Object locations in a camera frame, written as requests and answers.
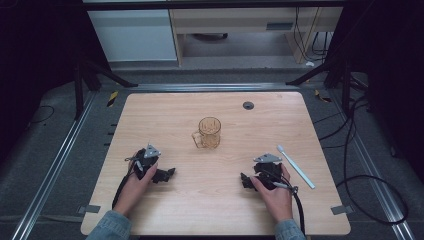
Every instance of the wooden table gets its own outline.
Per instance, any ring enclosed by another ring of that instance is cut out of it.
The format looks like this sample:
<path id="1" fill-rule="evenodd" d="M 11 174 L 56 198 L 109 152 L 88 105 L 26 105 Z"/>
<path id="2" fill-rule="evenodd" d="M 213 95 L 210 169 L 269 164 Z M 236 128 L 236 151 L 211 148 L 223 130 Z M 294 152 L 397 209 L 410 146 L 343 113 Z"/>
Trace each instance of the wooden table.
<path id="1" fill-rule="evenodd" d="M 254 103 L 252 110 L 243 103 Z M 198 149 L 191 137 L 207 116 L 222 124 L 216 149 Z M 169 182 L 152 183 L 131 216 L 134 235 L 273 235 L 274 225 L 259 194 L 245 189 L 240 173 L 254 174 L 253 159 L 282 155 L 284 146 L 316 185 L 311 189 L 283 158 L 299 187 L 307 235 L 345 235 L 341 205 L 304 100 L 297 92 L 131 94 L 106 156 L 81 231 L 88 234 L 106 211 L 127 171 L 125 158 L 150 142 L 162 155 L 159 168 L 176 168 Z M 293 201 L 298 222 L 298 209 Z"/>

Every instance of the black cable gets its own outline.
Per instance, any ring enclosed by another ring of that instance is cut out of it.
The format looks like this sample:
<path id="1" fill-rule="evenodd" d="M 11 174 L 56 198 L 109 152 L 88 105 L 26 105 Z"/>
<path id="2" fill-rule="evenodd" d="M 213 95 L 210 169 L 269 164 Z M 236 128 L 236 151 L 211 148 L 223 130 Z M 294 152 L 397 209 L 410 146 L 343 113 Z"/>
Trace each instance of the black cable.
<path id="1" fill-rule="evenodd" d="M 368 105 L 368 104 L 363 104 L 363 105 L 360 105 L 360 106 L 358 106 L 358 107 L 356 107 L 356 106 L 352 106 L 352 109 L 353 110 L 356 110 L 356 109 L 358 109 L 358 108 L 361 108 L 361 107 L 363 107 L 363 106 L 366 106 L 366 105 Z M 330 134 L 328 134 L 328 135 L 326 135 L 326 136 L 324 136 L 324 137 L 321 137 L 321 138 L 319 138 L 319 141 L 321 141 L 321 140 L 324 140 L 324 139 L 327 139 L 327 138 L 329 138 L 329 137 L 332 137 L 332 136 L 334 136 L 334 135 L 336 135 L 338 132 L 340 132 L 342 129 L 343 129 L 343 127 L 349 122 L 349 120 L 350 120 L 350 117 L 348 116 L 347 118 L 346 118 L 346 120 L 344 121 L 344 123 L 336 130 L 336 131 L 334 131 L 334 132 L 332 132 L 332 133 L 330 133 Z"/>
<path id="2" fill-rule="evenodd" d="M 125 184 L 128 181 L 128 178 L 131 176 L 131 174 L 133 174 L 134 172 L 132 172 L 133 168 L 134 168 L 134 164 L 135 161 L 133 160 L 134 157 L 132 158 L 126 158 L 125 161 L 131 161 L 131 166 L 128 168 L 128 172 L 127 174 L 122 178 L 121 183 L 119 184 L 118 190 L 116 190 L 115 193 L 115 197 L 113 198 L 112 201 L 112 209 L 115 207 L 116 203 L 118 202 L 119 199 L 119 195 L 121 194 L 122 189 L 124 188 Z"/>
<path id="3" fill-rule="evenodd" d="M 356 106 L 357 103 L 359 103 L 360 101 L 362 101 L 364 99 L 365 99 L 365 97 L 363 96 L 363 97 L 359 98 L 357 101 L 355 101 L 354 104 L 353 104 L 353 106 L 352 106 L 352 108 L 351 108 L 351 110 L 350 110 L 350 118 L 352 119 L 352 121 L 350 123 L 348 134 L 346 136 L 345 148 L 344 148 L 344 153 L 343 153 L 343 181 L 341 181 L 340 183 L 338 183 L 336 186 L 339 187 L 341 184 L 344 183 L 344 186 L 346 188 L 346 192 L 347 192 L 347 194 L 349 196 L 349 199 L 352 201 L 352 203 L 361 212 L 363 212 L 369 218 L 371 218 L 371 219 L 373 219 L 373 220 L 375 220 L 375 221 L 377 221 L 377 222 L 379 222 L 381 224 L 385 224 L 385 225 L 399 224 L 399 223 L 404 222 L 408 218 L 409 209 L 408 209 L 408 206 L 407 206 L 405 200 L 402 198 L 402 195 L 396 190 L 396 188 L 394 186 L 392 186 L 387 181 L 385 181 L 385 180 L 383 180 L 381 178 L 378 178 L 378 177 L 375 177 L 375 176 L 371 176 L 371 175 L 362 174 L 362 175 L 356 175 L 356 176 L 349 177 L 349 178 L 347 177 L 347 145 L 348 145 L 347 143 L 349 141 L 350 132 L 352 131 L 352 128 L 353 128 L 353 125 L 354 125 L 354 112 L 355 112 L 355 109 L 356 109 L 355 106 Z M 374 180 L 381 181 L 381 182 L 385 183 L 390 188 L 390 190 L 392 190 L 392 192 L 394 192 L 397 195 L 398 199 L 401 200 L 401 202 L 403 204 L 403 209 L 404 209 L 403 217 L 400 220 L 397 220 L 397 221 L 394 221 L 394 222 L 392 222 L 392 221 L 385 221 L 385 220 L 382 220 L 382 219 L 380 219 L 378 217 L 373 216 L 372 214 L 370 214 L 367 211 L 365 211 L 362 207 L 360 207 L 360 205 L 352 198 L 352 194 L 351 194 L 351 192 L 349 190 L 349 186 L 348 186 L 348 182 L 349 181 L 354 180 L 354 179 L 359 179 L 359 178 L 372 178 Z"/>
<path id="4" fill-rule="evenodd" d="M 352 134 L 352 137 L 350 137 L 350 139 L 349 139 L 349 141 L 348 141 L 347 144 L 350 144 L 352 142 L 352 140 L 355 138 L 355 135 L 356 135 L 356 124 L 354 123 L 354 125 L 355 125 L 355 132 Z M 327 146 L 327 147 L 322 147 L 322 149 L 339 148 L 339 147 L 344 147 L 344 146 L 345 146 L 345 144 L 337 145 L 337 146 Z"/>
<path id="5" fill-rule="evenodd" d="M 324 49 L 317 50 L 317 49 L 314 48 L 314 46 L 315 46 L 315 43 L 317 42 L 319 32 L 315 33 L 315 37 L 314 37 L 314 40 L 312 41 L 312 47 L 311 47 L 312 48 L 312 52 L 315 55 L 318 55 L 318 56 L 325 56 L 325 55 L 327 55 L 327 52 L 328 52 L 328 50 L 327 50 L 327 34 L 328 34 L 328 32 L 325 32 L 325 34 L 326 35 L 325 35 Z"/>
<path id="6" fill-rule="evenodd" d="M 297 193 L 293 193 L 293 197 L 296 201 L 297 208 L 299 210 L 300 231 L 302 231 L 303 235 L 305 235 L 305 216 L 303 214 L 302 203 L 300 202 L 300 199 Z"/>
<path id="7" fill-rule="evenodd" d="M 332 118 L 332 117 L 334 117 L 334 116 L 337 116 L 337 115 L 339 115 L 339 114 L 341 114 L 341 112 L 335 113 L 335 114 L 330 115 L 330 116 L 328 116 L 328 117 L 321 118 L 320 120 L 317 120 L 317 121 L 315 121 L 315 122 L 312 122 L 312 124 L 322 122 L 322 121 L 324 121 L 324 120 L 327 120 L 327 119 Z"/>
<path id="8" fill-rule="evenodd" d="M 46 121 L 47 119 L 49 119 L 49 118 L 51 118 L 51 117 L 53 116 L 53 114 L 54 114 L 54 107 L 52 107 L 52 106 L 48 106 L 48 105 L 43 105 L 43 106 L 40 106 L 38 109 L 40 109 L 40 108 L 50 108 L 52 111 L 51 111 L 50 115 L 49 115 L 49 116 L 47 116 L 46 118 L 41 119 L 41 120 L 31 121 L 30 123 L 40 123 L 40 122 L 44 122 L 44 121 Z"/>
<path id="9" fill-rule="evenodd" d="M 294 38 L 294 41 L 295 41 L 297 47 L 300 49 L 300 52 L 302 53 L 302 56 L 306 60 L 311 61 L 311 62 L 321 60 L 321 59 L 311 58 L 311 57 L 308 56 L 307 51 L 306 51 L 305 44 L 304 44 L 303 39 L 302 39 L 302 35 L 300 33 L 300 28 L 299 28 L 298 20 L 299 20 L 299 7 L 296 7 L 295 22 L 294 22 L 294 27 L 293 27 L 293 38 Z M 299 33 L 300 41 L 301 41 L 302 45 L 300 45 L 299 42 L 296 39 L 296 29 L 297 29 L 297 31 Z"/>

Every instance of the person's left hand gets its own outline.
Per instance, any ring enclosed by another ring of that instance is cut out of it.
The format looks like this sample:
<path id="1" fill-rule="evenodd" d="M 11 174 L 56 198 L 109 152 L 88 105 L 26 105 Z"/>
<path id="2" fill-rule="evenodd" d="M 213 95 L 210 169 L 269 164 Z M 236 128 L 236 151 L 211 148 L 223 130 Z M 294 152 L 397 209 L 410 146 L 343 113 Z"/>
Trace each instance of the person's left hand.
<path id="1" fill-rule="evenodd" d="M 158 163 L 156 162 L 151 168 L 149 168 L 149 170 L 147 170 L 141 180 L 138 180 L 135 173 L 131 174 L 122 188 L 113 210 L 121 213 L 125 217 L 128 217 L 129 213 L 140 201 L 144 192 L 146 192 L 147 186 L 152 177 L 155 175 L 157 167 Z"/>

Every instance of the gray sleeve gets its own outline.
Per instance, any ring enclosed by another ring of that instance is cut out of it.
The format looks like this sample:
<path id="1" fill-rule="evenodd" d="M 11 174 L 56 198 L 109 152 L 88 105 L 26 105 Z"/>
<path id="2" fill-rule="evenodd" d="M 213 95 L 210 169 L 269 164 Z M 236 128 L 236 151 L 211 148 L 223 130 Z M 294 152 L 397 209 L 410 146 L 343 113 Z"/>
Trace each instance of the gray sleeve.
<path id="1" fill-rule="evenodd" d="M 297 226 L 293 219 L 284 220 L 275 226 L 275 239 L 276 240 L 305 240 L 300 228 Z"/>
<path id="2" fill-rule="evenodd" d="M 130 220 L 120 213 L 110 210 L 100 219 L 99 223 L 87 236 L 86 240 L 128 240 L 130 231 Z"/>

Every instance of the white cabinet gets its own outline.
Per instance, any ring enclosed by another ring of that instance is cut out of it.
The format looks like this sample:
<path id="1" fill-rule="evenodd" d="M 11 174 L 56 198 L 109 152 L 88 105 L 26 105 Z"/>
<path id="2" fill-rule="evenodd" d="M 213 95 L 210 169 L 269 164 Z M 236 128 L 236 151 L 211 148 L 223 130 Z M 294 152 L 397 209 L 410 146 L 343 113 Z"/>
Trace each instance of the white cabinet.
<path id="1" fill-rule="evenodd" d="M 88 14 L 111 66 L 117 62 L 176 62 L 168 10 L 88 11 Z"/>

